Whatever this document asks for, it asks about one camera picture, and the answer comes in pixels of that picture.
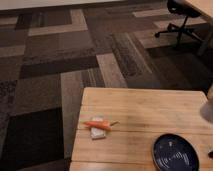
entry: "floor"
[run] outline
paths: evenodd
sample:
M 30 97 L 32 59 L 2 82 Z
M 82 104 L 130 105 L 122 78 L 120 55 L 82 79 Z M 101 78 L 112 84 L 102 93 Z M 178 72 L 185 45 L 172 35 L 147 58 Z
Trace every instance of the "floor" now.
M 178 51 L 176 35 L 153 37 L 182 19 L 164 0 L 1 15 L 0 170 L 68 170 L 84 87 L 206 92 L 213 46 L 197 57 L 188 37 Z

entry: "wooden table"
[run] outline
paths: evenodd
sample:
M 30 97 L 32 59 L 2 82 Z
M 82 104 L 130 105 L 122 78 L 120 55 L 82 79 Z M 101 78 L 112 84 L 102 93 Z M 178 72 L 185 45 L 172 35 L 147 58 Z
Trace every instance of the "wooden table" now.
M 212 171 L 213 124 L 202 118 L 212 108 L 199 91 L 86 88 L 70 171 L 154 171 L 152 145 L 164 133 L 187 139 L 201 170 Z M 93 141 L 82 122 L 97 115 L 120 123 Z
M 199 11 L 204 16 L 204 18 L 212 25 L 212 29 L 210 30 L 205 40 L 203 41 L 203 44 L 198 50 L 198 55 L 201 56 L 213 37 L 213 0 L 185 0 L 185 2 L 195 10 Z

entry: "blue plate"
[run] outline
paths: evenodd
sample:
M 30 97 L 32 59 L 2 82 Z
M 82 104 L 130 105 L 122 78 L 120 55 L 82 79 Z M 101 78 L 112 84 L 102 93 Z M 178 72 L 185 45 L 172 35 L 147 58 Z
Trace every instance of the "blue plate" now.
M 192 145 L 174 134 L 164 134 L 156 140 L 153 159 L 160 171 L 199 170 L 199 159 Z

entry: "chair leg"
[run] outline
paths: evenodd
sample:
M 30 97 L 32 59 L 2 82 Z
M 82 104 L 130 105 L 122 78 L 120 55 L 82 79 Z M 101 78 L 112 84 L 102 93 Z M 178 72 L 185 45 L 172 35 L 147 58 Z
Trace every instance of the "chair leg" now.
M 193 34 L 193 32 L 190 33 L 189 31 L 184 31 L 184 33 L 185 33 L 187 36 L 191 37 L 191 38 L 194 39 L 194 40 L 197 40 L 197 41 L 200 42 L 200 43 L 202 43 L 202 41 L 203 41 L 203 40 L 201 40 L 196 34 Z
M 159 31 L 159 32 L 155 33 L 155 37 L 156 38 L 160 37 L 161 33 L 177 33 L 177 32 L 179 32 L 179 29 Z

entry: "orange carrot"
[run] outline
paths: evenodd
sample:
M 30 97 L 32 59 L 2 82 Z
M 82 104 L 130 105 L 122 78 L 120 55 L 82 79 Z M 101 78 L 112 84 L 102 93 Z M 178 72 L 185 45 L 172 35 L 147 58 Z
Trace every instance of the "orange carrot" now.
M 95 127 L 103 130 L 110 131 L 110 122 L 109 121 L 87 121 L 83 122 L 83 124 L 89 126 L 89 127 Z

